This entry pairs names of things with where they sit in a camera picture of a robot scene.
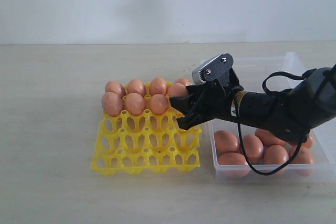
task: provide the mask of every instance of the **yellow egg tray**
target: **yellow egg tray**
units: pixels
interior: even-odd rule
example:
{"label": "yellow egg tray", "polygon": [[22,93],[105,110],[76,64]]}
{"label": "yellow egg tray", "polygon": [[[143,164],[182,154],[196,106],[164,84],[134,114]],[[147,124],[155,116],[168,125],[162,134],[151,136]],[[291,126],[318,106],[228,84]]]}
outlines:
{"label": "yellow egg tray", "polygon": [[149,109],[149,85],[146,83],[146,109],[141,115],[123,110],[112,117],[103,111],[92,158],[93,171],[103,175],[120,170],[138,174],[144,169],[163,173],[170,168],[190,172],[200,166],[197,148],[201,128],[180,129],[176,119],[183,115],[171,106],[162,115],[154,114]]}

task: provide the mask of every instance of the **white wall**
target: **white wall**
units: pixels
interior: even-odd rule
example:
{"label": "white wall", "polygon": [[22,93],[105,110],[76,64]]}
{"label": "white wall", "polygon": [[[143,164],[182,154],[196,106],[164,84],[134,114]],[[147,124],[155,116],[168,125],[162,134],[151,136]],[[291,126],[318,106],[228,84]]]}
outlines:
{"label": "white wall", "polygon": [[336,40],[336,0],[0,0],[0,44]]}

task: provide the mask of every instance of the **black cable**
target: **black cable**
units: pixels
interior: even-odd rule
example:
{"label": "black cable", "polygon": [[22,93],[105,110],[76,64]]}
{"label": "black cable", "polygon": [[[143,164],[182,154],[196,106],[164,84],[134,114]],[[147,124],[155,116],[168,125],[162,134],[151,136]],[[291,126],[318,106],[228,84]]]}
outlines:
{"label": "black cable", "polygon": [[311,106],[309,108],[309,113],[308,113],[308,117],[307,117],[307,121],[305,123],[305,127],[304,127],[304,131],[301,133],[302,137],[300,138],[300,141],[295,149],[295,152],[293,153],[293,155],[286,161],[284,162],[282,165],[280,165],[279,167],[277,167],[276,169],[270,171],[270,172],[261,172],[257,169],[255,169],[253,167],[253,165],[251,164],[251,162],[249,161],[248,157],[247,157],[247,154],[245,152],[245,148],[244,148],[244,143],[243,143],[243,138],[242,138],[242,129],[241,129],[241,126],[240,126],[240,117],[239,117],[239,109],[238,109],[238,101],[237,101],[237,98],[236,98],[236,95],[235,93],[233,92],[233,90],[231,88],[228,88],[228,87],[224,87],[225,89],[228,89],[232,95],[233,95],[233,100],[234,100],[234,105],[235,105],[235,109],[236,109],[236,115],[237,115],[237,128],[238,128],[238,135],[239,135],[239,141],[240,141],[240,145],[242,147],[242,151],[243,151],[243,155],[245,157],[245,160],[248,164],[248,166],[254,171],[256,172],[257,174],[260,174],[260,175],[264,175],[264,176],[269,176],[269,175],[272,175],[278,171],[280,171],[281,169],[283,169],[284,167],[286,167],[287,165],[289,165],[295,158],[296,156],[298,155],[299,151],[300,151],[300,148],[302,146],[302,140],[303,138],[305,137],[305,134],[307,131],[309,131],[309,121],[310,121],[310,118],[311,118],[311,115],[312,115],[312,111],[313,111],[313,105],[316,103],[317,101],[317,98],[319,97],[320,93],[322,92],[322,89],[324,88],[324,86],[327,84],[328,80],[329,80],[329,77],[332,77],[332,74],[336,72],[336,64],[333,66],[333,68],[331,70],[329,70],[329,73],[326,74],[326,76],[323,78],[321,84],[319,85],[319,87],[317,88],[317,91],[315,93],[315,95],[313,96],[312,100],[311,100]]}

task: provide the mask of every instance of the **brown egg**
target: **brown egg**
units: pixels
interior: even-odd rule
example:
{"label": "brown egg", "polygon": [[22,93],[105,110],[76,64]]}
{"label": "brown egg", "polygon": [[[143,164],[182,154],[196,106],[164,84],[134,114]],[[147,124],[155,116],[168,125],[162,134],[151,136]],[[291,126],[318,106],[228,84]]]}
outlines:
{"label": "brown egg", "polygon": [[168,90],[169,97],[186,97],[188,96],[188,91],[185,85],[177,82],[171,85]]}
{"label": "brown egg", "polygon": [[229,131],[216,131],[214,134],[216,150],[219,153],[238,152],[239,141]]}
{"label": "brown egg", "polygon": [[189,86],[191,84],[186,78],[179,78],[175,83],[180,83],[184,86]]}
{"label": "brown egg", "polygon": [[[267,148],[262,159],[264,165],[282,165],[288,160],[288,153],[286,149],[281,145],[272,145]],[[278,171],[275,174],[283,174],[284,169]]]}
{"label": "brown egg", "polygon": [[156,77],[152,80],[151,84],[149,85],[149,93],[150,95],[155,94],[167,94],[167,82],[161,78]]}
{"label": "brown egg", "polygon": [[225,174],[228,177],[241,178],[246,176],[250,172],[250,169],[247,166],[247,162],[244,156],[240,153],[236,152],[225,153],[218,158],[218,163],[220,165],[246,165],[246,170],[224,170],[223,174]]}
{"label": "brown egg", "polygon": [[106,83],[105,93],[106,92],[116,93],[121,98],[126,95],[126,90],[124,86],[117,81],[109,81],[108,83]]}
{"label": "brown egg", "polygon": [[270,147],[272,145],[281,145],[286,144],[285,141],[273,136],[269,131],[256,129],[255,135],[262,141],[264,146]]}
{"label": "brown egg", "polygon": [[107,92],[101,99],[101,105],[106,113],[110,116],[117,116],[124,108],[122,99],[113,92]]}
{"label": "brown egg", "polygon": [[168,107],[168,99],[162,94],[155,94],[149,100],[149,109],[156,115],[163,114]]}
{"label": "brown egg", "polygon": [[254,135],[246,135],[243,137],[243,144],[246,155],[252,164],[258,164],[264,153],[264,146],[261,140]]}
{"label": "brown egg", "polygon": [[140,94],[129,93],[125,99],[125,107],[132,115],[141,115],[146,108],[146,102]]}
{"label": "brown egg", "polygon": [[[294,145],[288,152],[289,157],[291,157],[295,150],[297,148],[297,145]],[[315,157],[307,147],[301,146],[298,155],[294,158],[294,160],[291,162],[291,164],[315,164]],[[307,177],[314,173],[314,169],[302,169],[302,170],[296,170],[296,172],[303,176]]]}
{"label": "brown egg", "polygon": [[130,83],[128,83],[127,86],[127,93],[138,93],[142,97],[144,97],[147,93],[146,86],[141,80],[131,80]]}
{"label": "brown egg", "polygon": [[315,138],[312,136],[311,133],[309,133],[307,141],[305,143],[302,144],[302,146],[306,147],[306,148],[312,148],[313,145],[315,143]]}

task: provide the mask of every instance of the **tabletop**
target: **tabletop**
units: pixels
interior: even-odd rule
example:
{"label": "tabletop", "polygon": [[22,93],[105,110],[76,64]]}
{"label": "tabletop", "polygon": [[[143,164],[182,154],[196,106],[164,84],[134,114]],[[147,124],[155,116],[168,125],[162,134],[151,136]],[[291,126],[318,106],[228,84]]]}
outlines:
{"label": "tabletop", "polygon": [[220,53],[288,51],[331,66],[336,41],[0,46],[0,223],[334,223],[336,183],[217,182],[207,139],[189,173],[91,170],[107,81],[190,79]]}

